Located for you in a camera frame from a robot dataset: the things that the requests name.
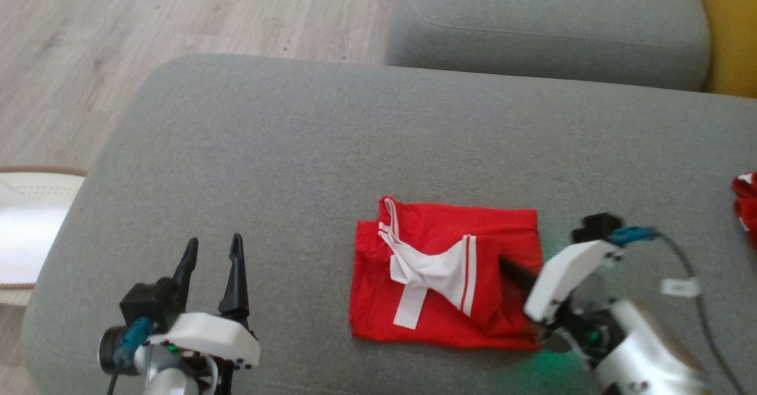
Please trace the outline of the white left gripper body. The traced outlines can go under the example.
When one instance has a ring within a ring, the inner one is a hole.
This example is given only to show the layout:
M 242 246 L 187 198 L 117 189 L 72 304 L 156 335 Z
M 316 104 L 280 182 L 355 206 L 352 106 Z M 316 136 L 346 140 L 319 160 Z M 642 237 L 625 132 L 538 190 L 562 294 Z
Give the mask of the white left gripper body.
M 181 314 L 167 333 L 148 338 L 148 393 L 230 394 L 234 374 L 257 367 L 260 352 L 239 322 Z

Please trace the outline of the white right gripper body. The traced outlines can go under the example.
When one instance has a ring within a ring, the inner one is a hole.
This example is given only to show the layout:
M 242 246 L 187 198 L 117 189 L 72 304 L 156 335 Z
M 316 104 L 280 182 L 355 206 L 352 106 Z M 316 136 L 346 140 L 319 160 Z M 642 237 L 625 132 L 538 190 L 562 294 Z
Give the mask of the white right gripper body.
M 571 244 L 548 260 L 533 282 L 524 313 L 539 330 L 538 344 L 554 352 L 575 352 L 600 362 L 619 346 L 623 331 L 614 318 L 598 268 L 620 257 L 621 247 L 603 239 Z

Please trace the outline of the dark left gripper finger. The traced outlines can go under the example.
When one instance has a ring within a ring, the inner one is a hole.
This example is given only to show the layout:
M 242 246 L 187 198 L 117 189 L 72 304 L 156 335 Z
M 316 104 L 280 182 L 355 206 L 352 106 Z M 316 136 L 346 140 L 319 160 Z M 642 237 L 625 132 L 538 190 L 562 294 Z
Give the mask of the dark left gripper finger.
M 198 259 L 199 241 L 197 238 L 191 238 L 187 242 L 186 249 L 182 254 L 179 265 L 176 267 L 173 275 L 173 281 L 177 284 L 175 299 L 176 305 L 181 312 L 186 311 L 187 296 L 191 284 L 192 271 Z
M 219 302 L 220 316 L 230 320 L 247 320 L 250 314 L 248 280 L 241 234 L 235 233 L 229 252 L 231 268 L 225 293 Z

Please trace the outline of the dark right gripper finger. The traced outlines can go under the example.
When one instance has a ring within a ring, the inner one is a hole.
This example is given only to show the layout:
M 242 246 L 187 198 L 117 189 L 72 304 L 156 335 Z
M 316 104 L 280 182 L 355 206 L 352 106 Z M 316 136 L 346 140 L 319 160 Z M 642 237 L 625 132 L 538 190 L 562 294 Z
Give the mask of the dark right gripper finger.
M 522 293 L 530 293 L 538 279 L 538 272 L 522 267 L 508 258 L 500 257 L 500 275 L 512 282 Z

